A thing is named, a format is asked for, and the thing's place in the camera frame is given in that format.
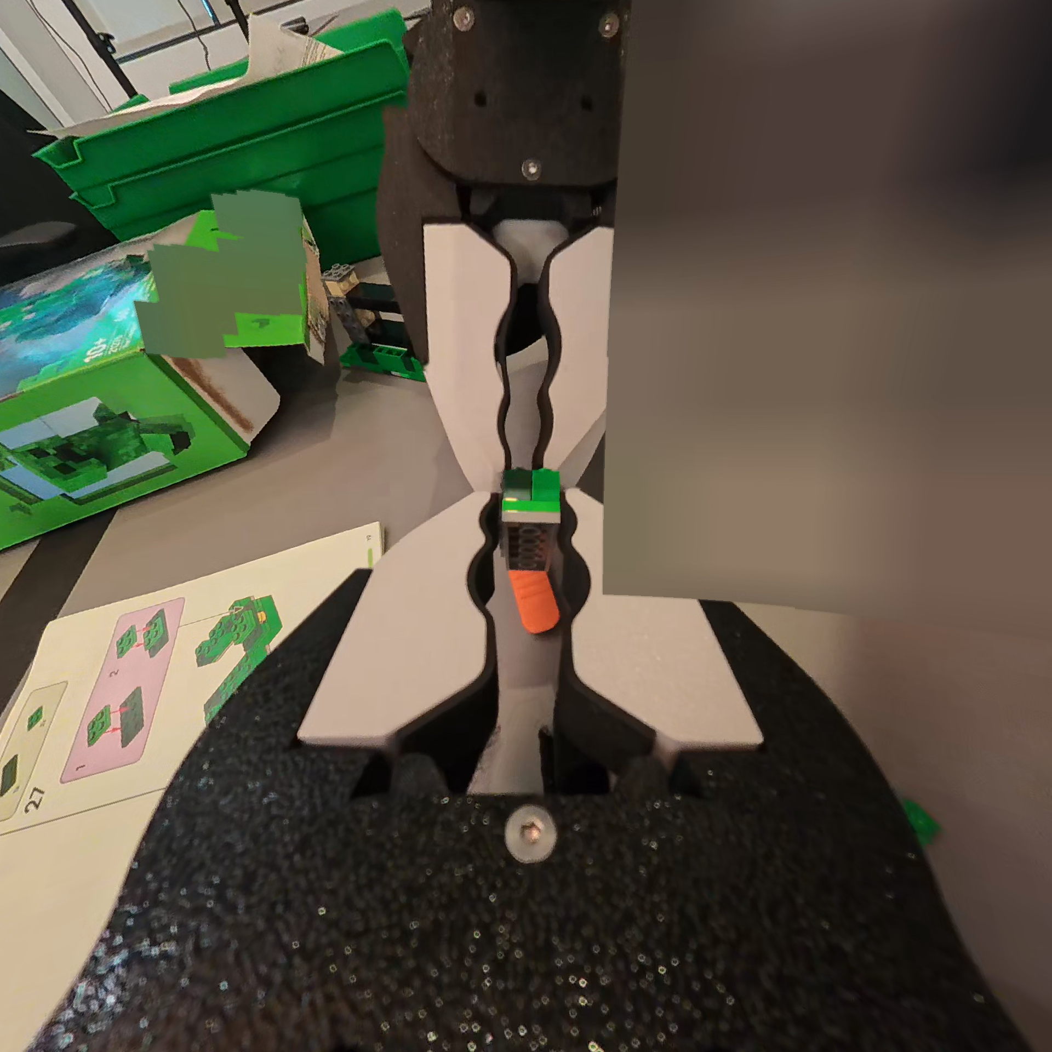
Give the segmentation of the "brick instruction booklet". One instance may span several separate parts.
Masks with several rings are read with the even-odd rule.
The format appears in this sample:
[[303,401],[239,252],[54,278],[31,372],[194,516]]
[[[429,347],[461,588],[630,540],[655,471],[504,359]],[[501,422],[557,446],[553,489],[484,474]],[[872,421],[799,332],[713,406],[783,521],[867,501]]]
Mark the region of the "brick instruction booklet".
[[375,522],[50,622],[2,728],[2,835],[166,788],[244,680],[384,540]]

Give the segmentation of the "white paper sheets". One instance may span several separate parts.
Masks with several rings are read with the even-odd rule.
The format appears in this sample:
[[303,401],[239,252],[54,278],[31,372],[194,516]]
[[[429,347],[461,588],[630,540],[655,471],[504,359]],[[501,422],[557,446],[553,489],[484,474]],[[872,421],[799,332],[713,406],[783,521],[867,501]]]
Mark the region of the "white paper sheets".
[[227,79],[189,92],[171,94],[158,100],[147,100],[144,103],[66,127],[32,129],[31,135],[48,136],[56,139],[95,135],[154,116],[185,112],[193,103],[223,96],[239,96],[249,87],[261,83],[270,83],[286,73],[303,70],[303,68],[320,62],[344,56],[342,50],[312,37],[286,31],[278,23],[262,16],[249,16],[247,24],[249,29],[248,65],[247,70],[240,78]]

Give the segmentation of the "black tripod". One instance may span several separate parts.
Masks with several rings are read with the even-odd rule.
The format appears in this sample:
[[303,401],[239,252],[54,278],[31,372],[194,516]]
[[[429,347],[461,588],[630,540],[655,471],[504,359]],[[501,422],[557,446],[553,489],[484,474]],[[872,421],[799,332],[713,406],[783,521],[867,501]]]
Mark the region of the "black tripod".
[[95,50],[95,53],[99,56],[106,68],[110,70],[112,76],[125,93],[127,99],[132,100],[133,98],[138,97],[137,88],[132,84],[132,81],[127,77],[126,73],[122,69],[115,58],[115,50],[113,50],[112,46],[112,35],[96,31],[84,12],[81,11],[77,1],[61,1],[61,3],[70,14],[72,19],[78,25],[80,31],[85,34],[93,50]]

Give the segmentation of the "dark and green brick model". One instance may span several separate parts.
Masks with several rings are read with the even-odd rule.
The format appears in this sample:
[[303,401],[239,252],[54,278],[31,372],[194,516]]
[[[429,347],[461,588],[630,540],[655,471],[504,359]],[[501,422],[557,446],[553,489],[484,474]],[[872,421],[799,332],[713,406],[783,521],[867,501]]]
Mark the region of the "dark and green brick model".
[[339,355],[344,370],[426,381],[397,295],[386,280],[363,280],[352,266],[338,264],[322,272],[322,281],[333,327],[346,336]]

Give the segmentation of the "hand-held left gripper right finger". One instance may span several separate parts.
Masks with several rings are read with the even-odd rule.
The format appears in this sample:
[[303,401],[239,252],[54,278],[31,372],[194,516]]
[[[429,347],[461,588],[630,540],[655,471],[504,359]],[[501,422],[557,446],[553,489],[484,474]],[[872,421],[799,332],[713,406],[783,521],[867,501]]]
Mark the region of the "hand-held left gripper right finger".
[[696,599],[603,584],[604,507],[563,493],[558,732],[586,756],[754,750],[762,730]]

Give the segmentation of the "small green brick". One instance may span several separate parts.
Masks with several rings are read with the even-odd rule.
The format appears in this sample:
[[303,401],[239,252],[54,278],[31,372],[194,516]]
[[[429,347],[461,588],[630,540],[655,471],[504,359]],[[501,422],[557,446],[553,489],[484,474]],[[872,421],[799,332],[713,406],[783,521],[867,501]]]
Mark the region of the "small green brick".
[[923,848],[929,849],[940,838],[940,822],[923,807],[920,803],[917,803],[913,798],[902,796],[901,808]]

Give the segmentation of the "green and grey brick assembly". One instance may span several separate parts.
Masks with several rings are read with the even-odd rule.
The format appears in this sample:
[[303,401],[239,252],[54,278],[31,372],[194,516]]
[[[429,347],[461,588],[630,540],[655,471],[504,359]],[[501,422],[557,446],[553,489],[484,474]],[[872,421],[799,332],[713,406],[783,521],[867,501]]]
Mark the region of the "green and grey brick assembly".
[[549,571],[561,517],[558,470],[512,468],[503,473],[501,550],[508,571]]

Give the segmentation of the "green plastic bin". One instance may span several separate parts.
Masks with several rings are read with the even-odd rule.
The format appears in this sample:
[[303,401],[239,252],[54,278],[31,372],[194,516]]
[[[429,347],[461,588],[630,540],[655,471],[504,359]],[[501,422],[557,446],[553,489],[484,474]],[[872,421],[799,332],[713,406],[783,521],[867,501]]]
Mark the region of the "green plastic bin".
[[33,159],[112,230],[174,209],[193,213],[213,193],[377,151],[383,112],[404,97],[408,72],[400,44],[375,40],[171,112],[54,141]]
[[[258,190],[280,193],[302,205],[319,247],[375,241],[375,195],[383,151],[360,151],[262,182]],[[89,191],[70,193],[120,240],[162,230],[170,224],[213,209],[214,191],[175,190],[162,199],[155,180],[125,180]]]

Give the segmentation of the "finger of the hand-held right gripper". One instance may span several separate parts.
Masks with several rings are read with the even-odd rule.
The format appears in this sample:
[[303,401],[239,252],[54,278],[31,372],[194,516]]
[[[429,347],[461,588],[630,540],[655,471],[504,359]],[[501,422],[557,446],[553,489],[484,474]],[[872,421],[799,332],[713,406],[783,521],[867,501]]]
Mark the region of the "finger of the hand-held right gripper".
[[513,263],[464,223],[425,224],[423,245],[426,383],[471,489],[494,493],[505,468],[498,427],[505,384],[495,340],[511,306]]
[[612,248],[611,227],[581,232],[548,256],[539,287],[547,365],[535,465],[557,471],[565,490],[579,485],[606,429]]

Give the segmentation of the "green brick set box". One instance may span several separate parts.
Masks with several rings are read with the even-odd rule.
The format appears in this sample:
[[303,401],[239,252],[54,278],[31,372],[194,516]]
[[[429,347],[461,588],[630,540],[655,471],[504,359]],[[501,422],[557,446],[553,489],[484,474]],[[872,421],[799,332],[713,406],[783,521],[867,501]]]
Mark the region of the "green brick set box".
[[323,300],[264,191],[2,287],[2,549],[247,456],[281,404],[258,359],[323,363]]

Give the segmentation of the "orange plastic piece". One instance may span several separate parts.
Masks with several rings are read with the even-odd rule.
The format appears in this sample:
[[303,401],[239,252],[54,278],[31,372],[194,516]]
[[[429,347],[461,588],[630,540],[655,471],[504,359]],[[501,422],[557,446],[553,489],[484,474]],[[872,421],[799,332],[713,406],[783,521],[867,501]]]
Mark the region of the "orange plastic piece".
[[548,572],[509,570],[508,579],[523,628],[533,636],[557,628],[559,603]]

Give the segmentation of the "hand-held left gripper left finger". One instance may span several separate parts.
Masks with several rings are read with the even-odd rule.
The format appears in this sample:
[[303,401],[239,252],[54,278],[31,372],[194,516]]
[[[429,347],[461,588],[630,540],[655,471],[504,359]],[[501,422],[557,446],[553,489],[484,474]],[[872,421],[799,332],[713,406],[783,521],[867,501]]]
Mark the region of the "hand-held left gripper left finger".
[[495,728],[500,499],[471,493],[368,574],[298,731],[311,746],[480,756]]

